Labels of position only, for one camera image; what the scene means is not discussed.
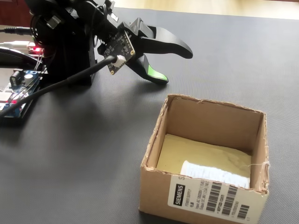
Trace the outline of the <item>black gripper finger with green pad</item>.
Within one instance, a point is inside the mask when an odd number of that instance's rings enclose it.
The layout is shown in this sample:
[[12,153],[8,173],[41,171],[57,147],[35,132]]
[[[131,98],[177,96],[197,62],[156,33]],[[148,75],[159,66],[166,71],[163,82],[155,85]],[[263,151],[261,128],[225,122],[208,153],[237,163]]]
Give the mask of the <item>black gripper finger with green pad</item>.
[[154,37],[139,37],[136,52],[140,54],[176,54],[186,59],[193,57],[191,48],[173,33],[161,27],[149,26]]
[[130,69],[132,69],[141,78],[148,80],[152,83],[158,85],[166,85],[169,82],[168,78],[164,74],[154,70],[151,67],[145,55],[142,55],[138,59],[132,61],[130,63]]

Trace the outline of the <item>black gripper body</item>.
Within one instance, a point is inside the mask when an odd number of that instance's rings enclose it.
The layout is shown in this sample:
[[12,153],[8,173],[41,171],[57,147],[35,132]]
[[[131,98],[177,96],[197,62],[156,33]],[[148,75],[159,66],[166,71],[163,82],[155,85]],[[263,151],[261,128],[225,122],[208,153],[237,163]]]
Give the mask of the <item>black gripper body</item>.
[[94,31],[103,40],[110,40],[116,34],[127,34],[132,44],[136,45],[143,39],[155,39],[156,32],[138,17],[133,22],[126,22],[114,13],[114,1],[105,0],[94,3]]

